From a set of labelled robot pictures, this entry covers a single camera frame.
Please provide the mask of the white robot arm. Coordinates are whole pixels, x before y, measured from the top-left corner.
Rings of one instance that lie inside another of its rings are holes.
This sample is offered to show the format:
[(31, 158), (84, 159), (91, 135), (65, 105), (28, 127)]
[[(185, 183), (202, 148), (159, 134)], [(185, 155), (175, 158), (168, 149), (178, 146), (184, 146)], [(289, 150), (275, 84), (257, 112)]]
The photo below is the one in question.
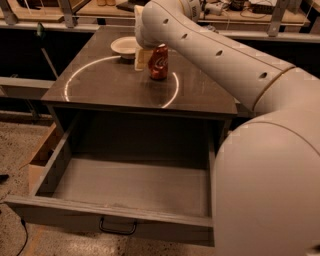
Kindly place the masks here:
[(320, 80), (199, 25), (199, 0), (135, 9), (143, 48), (166, 44), (253, 118), (220, 146), (212, 178), (215, 256), (319, 256)]

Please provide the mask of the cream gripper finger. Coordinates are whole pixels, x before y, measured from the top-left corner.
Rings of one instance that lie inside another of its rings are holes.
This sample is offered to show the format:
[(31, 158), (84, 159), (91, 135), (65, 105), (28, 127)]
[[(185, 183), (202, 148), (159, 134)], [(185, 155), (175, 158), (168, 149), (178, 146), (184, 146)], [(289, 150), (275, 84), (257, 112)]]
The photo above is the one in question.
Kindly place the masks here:
[(136, 71), (142, 71), (148, 64), (152, 56), (151, 50), (146, 50), (141, 47), (137, 47), (135, 50), (134, 68)]

